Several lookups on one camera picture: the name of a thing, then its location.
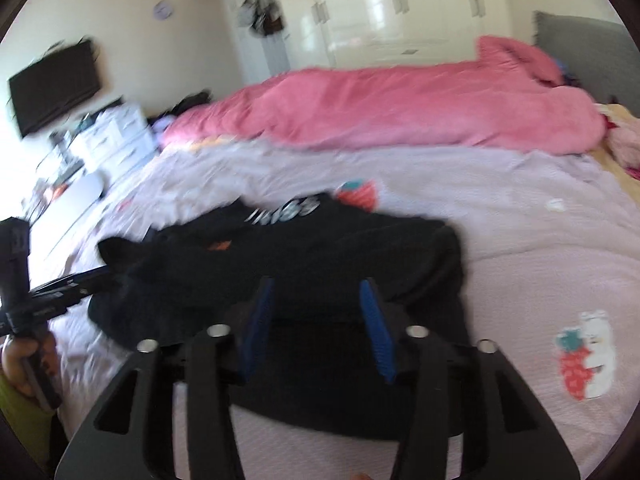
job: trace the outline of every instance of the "silver screw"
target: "silver screw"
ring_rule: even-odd
[[[158,348],[158,341],[155,339],[144,339],[138,343],[136,346],[138,352],[142,352],[143,354],[151,354],[151,352],[155,351]]]
[[[495,354],[498,351],[498,345],[490,339],[482,339],[478,341],[478,350],[483,354]]]
[[[406,334],[416,339],[424,339],[429,335],[429,330],[420,325],[412,325],[406,328]]]
[[[207,334],[209,337],[224,337],[231,334],[231,327],[229,325],[212,325],[207,328]]]

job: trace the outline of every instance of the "pink bed sheet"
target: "pink bed sheet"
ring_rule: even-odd
[[[477,61],[269,79],[181,115],[162,145],[263,136],[316,150],[462,144],[584,153],[602,140],[605,122],[590,95],[561,84],[541,50],[484,36]]]

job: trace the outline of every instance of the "shirt sleeve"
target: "shirt sleeve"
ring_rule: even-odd
[[[49,461],[49,437],[54,412],[47,413],[40,406],[20,394],[0,371],[0,411],[14,430],[31,458],[46,470]]]

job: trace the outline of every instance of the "wall-mounted tv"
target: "wall-mounted tv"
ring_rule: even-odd
[[[94,44],[80,43],[49,54],[9,79],[23,137],[62,117],[100,90]]]

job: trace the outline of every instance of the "human hand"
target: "human hand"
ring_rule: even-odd
[[[56,353],[56,338],[47,332],[42,346],[34,339],[9,336],[2,346],[2,373],[9,384],[26,397],[34,397],[35,393],[29,384],[22,359],[30,357],[38,351],[42,352],[42,368],[49,377],[60,371],[60,361]]]

